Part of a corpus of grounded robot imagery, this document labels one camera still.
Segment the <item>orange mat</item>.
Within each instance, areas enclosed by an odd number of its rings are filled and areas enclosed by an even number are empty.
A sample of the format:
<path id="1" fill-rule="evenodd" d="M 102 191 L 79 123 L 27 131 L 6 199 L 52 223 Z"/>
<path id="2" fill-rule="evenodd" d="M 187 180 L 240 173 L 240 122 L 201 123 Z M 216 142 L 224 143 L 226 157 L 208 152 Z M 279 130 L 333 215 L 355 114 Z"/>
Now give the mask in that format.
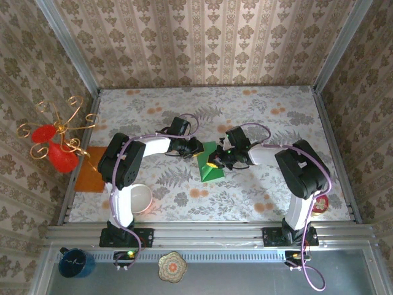
<path id="1" fill-rule="evenodd" d="M 83 159 L 74 186 L 76 192 L 102 193 L 104 191 L 104 181 L 98 172 L 98 163 L 105 151 L 106 147 L 89 146 L 87 148 L 90 156 L 85 156 Z"/>

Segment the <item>slotted metal strip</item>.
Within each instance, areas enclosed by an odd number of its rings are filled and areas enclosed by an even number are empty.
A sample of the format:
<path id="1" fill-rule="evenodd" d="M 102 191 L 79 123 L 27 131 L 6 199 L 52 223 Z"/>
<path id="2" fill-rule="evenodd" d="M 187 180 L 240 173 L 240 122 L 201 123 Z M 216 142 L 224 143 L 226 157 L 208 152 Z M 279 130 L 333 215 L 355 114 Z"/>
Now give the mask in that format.
<path id="1" fill-rule="evenodd" d="M 137 262 L 153 263 L 175 250 L 144 250 Z M 190 263 L 268 263 L 284 262 L 284 250 L 176 250 L 181 258 Z M 90 251 L 96 262 L 115 262 L 115 251 Z"/>

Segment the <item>small red dish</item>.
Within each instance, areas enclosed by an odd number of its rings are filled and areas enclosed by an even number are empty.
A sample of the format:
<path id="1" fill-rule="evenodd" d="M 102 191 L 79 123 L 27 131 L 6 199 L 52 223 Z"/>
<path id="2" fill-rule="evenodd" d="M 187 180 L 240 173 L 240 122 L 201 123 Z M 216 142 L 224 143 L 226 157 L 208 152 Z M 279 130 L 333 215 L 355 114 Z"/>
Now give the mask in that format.
<path id="1" fill-rule="evenodd" d="M 329 198 L 326 195 L 321 195 L 316 198 L 311 215 L 319 216 L 329 209 Z"/>

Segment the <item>dark blue mug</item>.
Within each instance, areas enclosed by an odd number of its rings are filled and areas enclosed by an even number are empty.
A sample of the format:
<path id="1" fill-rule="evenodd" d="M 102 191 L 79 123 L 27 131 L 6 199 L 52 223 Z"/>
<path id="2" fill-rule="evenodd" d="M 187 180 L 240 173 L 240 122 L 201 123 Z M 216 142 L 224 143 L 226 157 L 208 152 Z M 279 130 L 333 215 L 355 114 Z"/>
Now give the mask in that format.
<path id="1" fill-rule="evenodd" d="M 58 270 L 65 278 L 84 278 L 89 276 L 95 269 L 95 259 L 92 254 L 78 249 L 60 249 L 62 257 L 59 261 Z"/>

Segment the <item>small right controller board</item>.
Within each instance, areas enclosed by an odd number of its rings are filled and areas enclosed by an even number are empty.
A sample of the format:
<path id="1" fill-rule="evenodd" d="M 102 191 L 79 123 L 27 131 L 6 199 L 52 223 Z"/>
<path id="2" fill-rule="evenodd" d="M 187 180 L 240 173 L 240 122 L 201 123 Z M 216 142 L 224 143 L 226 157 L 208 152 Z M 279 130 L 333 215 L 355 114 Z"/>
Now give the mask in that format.
<path id="1" fill-rule="evenodd" d="M 302 269 L 302 265 L 306 262 L 306 261 L 310 261 L 311 260 L 311 256 L 309 254 L 307 254 L 305 251 L 303 252 L 303 258 L 301 255 L 300 251 L 285 251 L 285 261 L 284 264 L 286 266 L 288 266 L 288 268 L 290 270 L 294 270 L 294 269 L 298 269 L 301 270 Z"/>

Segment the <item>red vase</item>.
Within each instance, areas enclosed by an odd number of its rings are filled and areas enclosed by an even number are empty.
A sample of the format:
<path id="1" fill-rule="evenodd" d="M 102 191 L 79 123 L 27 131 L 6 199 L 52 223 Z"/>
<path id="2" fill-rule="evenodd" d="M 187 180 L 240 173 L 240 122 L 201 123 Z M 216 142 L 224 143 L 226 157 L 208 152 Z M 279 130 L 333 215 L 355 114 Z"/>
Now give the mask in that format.
<path id="1" fill-rule="evenodd" d="M 73 171 L 79 163 L 74 148 L 66 144 L 64 133 L 54 125 L 38 127 L 31 135 L 34 143 L 30 156 L 35 160 L 47 159 L 59 173 L 67 174 Z"/>

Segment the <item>white bowl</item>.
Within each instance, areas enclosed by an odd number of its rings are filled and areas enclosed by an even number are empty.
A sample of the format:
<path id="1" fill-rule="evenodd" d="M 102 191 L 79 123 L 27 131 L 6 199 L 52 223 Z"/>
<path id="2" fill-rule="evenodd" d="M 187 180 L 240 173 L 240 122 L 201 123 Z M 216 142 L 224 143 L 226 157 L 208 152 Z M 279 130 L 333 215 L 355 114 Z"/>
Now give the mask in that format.
<path id="1" fill-rule="evenodd" d="M 145 184 L 131 186 L 131 211 L 134 214 L 145 212 L 152 203 L 152 191 Z"/>

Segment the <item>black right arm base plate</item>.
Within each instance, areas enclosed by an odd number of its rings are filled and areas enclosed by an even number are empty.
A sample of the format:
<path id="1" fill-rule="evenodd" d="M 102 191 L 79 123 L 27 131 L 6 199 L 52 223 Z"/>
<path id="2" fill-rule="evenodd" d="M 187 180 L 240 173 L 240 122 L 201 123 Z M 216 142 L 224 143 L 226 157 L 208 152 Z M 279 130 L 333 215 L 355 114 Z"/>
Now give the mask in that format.
<path id="1" fill-rule="evenodd" d="M 273 246 L 300 246 L 303 237 L 303 229 L 293 231 L 282 227 L 264 227 L 262 229 L 263 244 L 265 247 Z M 318 246 L 319 239 L 314 227 L 307 229 L 305 246 Z"/>

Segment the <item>aluminium frame post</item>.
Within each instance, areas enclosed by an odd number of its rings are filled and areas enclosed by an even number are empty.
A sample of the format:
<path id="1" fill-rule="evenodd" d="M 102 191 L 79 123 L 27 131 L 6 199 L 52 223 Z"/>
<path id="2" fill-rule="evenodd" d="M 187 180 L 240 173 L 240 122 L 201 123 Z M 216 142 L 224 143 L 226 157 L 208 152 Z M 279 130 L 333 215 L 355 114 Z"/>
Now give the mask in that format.
<path id="1" fill-rule="evenodd" d="M 71 31 L 65 24 L 56 5 L 52 0 L 35 1 L 73 63 L 86 88 L 93 98 L 97 98 L 99 95 L 98 83 L 95 81 L 86 59 L 78 48 L 76 41 L 72 37 Z"/>
<path id="2" fill-rule="evenodd" d="M 372 2 L 373 0 L 356 0 L 354 3 L 354 6 L 346 18 L 346 21 L 340 33 L 338 34 L 338 37 L 332 46 L 330 53 L 327 55 L 325 63 L 313 85 L 313 90 L 316 93 L 321 93 L 329 81 L 331 75 L 337 67 L 337 64 L 344 55 L 345 50 L 348 48 L 349 43 L 351 42 L 362 20 L 372 5 Z"/>

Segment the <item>small left controller board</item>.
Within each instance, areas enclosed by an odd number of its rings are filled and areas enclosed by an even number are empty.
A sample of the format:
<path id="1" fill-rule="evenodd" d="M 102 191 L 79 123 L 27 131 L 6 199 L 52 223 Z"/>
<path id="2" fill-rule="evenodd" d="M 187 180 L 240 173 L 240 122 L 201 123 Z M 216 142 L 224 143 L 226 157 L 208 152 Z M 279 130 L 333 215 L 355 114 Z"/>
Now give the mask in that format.
<path id="1" fill-rule="evenodd" d="M 136 250 L 119 251 L 114 254 L 114 265 L 119 271 L 128 270 L 133 264 L 137 255 Z"/>

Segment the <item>patterned flower-shaped dish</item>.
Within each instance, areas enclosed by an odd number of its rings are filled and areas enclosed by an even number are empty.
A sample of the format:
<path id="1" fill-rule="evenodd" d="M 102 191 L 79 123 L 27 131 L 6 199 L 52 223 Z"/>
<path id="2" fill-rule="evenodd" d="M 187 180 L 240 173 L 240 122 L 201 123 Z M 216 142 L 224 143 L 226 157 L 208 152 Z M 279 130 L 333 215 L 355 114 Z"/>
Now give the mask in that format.
<path id="1" fill-rule="evenodd" d="M 187 262 L 182 256 L 172 251 L 158 261 L 158 276 L 162 281 L 179 283 L 187 271 Z"/>

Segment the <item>small controller board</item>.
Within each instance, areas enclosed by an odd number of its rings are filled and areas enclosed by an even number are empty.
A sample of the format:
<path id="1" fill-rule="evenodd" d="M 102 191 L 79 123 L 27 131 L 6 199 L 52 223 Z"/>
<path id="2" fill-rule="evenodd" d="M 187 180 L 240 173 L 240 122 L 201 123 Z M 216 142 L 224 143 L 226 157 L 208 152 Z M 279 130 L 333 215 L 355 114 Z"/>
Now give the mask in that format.
<path id="1" fill-rule="evenodd" d="M 284 264 L 286 266 L 288 266 L 288 268 L 290 270 L 294 270 L 294 269 L 298 269 L 301 270 L 302 269 L 302 265 L 306 262 L 306 261 L 310 261 L 311 260 L 311 256 L 309 254 L 307 254 L 305 251 L 303 252 L 303 258 L 301 255 L 300 251 L 285 251 L 285 261 Z"/>
<path id="2" fill-rule="evenodd" d="M 136 250 L 119 251 L 114 254 L 114 265 L 119 271 L 128 270 L 133 264 L 137 255 Z"/>

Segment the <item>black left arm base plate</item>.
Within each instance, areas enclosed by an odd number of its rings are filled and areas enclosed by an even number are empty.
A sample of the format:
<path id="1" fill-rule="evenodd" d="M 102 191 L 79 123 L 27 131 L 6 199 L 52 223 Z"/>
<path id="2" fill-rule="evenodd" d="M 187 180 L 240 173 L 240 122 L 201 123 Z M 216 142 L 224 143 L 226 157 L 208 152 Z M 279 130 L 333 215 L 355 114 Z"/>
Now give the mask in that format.
<path id="1" fill-rule="evenodd" d="M 135 228 L 134 233 L 139 237 L 142 248 L 151 248 L 154 241 L 154 230 L 151 228 Z M 137 248 L 137 239 L 129 232 L 117 227 L 101 231 L 99 246 L 102 248 Z"/>

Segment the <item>green paper sheet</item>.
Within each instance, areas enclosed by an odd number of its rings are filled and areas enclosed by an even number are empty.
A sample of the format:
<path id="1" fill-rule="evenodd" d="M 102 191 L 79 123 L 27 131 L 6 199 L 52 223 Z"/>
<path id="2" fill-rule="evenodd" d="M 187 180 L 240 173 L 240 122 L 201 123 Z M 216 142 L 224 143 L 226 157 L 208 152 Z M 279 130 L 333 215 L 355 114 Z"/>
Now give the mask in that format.
<path id="1" fill-rule="evenodd" d="M 224 171 L 222 169 L 213 168 L 207 164 L 208 157 L 216 150 L 216 147 L 217 143 L 215 141 L 203 143 L 204 151 L 197 155 L 198 169 L 202 183 L 224 177 Z"/>

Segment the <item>aluminium side rail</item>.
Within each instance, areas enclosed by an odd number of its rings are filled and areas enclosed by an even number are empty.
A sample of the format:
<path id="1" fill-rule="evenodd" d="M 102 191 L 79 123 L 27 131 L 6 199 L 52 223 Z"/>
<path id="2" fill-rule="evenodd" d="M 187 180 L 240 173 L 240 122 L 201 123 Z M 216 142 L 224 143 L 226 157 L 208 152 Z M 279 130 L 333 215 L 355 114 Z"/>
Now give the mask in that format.
<path id="1" fill-rule="evenodd" d="M 94 113 L 94 114 L 98 113 L 100 101 L 101 100 L 100 100 L 99 97 L 93 99 L 93 102 L 92 102 L 91 108 L 89 110 L 89 113 Z M 81 144 L 82 148 L 87 148 L 88 147 L 88 144 L 89 144 L 90 139 L 91 139 L 91 134 L 93 132 L 92 129 L 93 128 L 89 128 L 87 131 L 84 131 L 84 134 L 83 134 L 83 137 L 82 137 L 82 142 L 81 142 L 82 143 Z M 62 207 L 61 207 L 58 219 L 57 219 L 57 221 L 55 223 L 56 226 L 62 226 L 64 224 L 66 224 L 68 219 L 69 219 L 68 216 L 69 216 L 69 214 L 71 212 L 73 201 L 74 201 L 74 197 L 75 197 L 75 194 L 76 194 L 74 188 L 75 188 L 75 185 L 76 185 L 76 182 L 77 182 L 77 178 L 79 176 L 79 172 L 80 172 L 80 169 L 82 167 L 83 161 L 84 161 L 84 156 L 79 156 L 79 164 L 71 173 L 71 177 L 70 177 L 69 184 L 68 184 L 68 187 L 67 187 L 67 190 L 66 190 L 66 194 L 65 194 L 65 197 L 63 199 L 63 204 L 62 204 Z"/>
<path id="2" fill-rule="evenodd" d="M 363 224 L 362 217 L 360 215 L 359 208 L 357 206 L 352 187 L 344 167 L 343 159 L 341 157 L 335 135 L 330 124 L 329 116 L 324 106 L 322 95 L 311 88 L 314 102 L 316 104 L 321 124 L 323 126 L 325 136 L 329 145 L 329 149 L 332 155 L 332 160 L 336 168 L 337 177 L 340 182 L 340 186 L 343 192 L 344 199 L 346 201 L 346 206 L 350 212 L 350 216 L 357 224 Z"/>

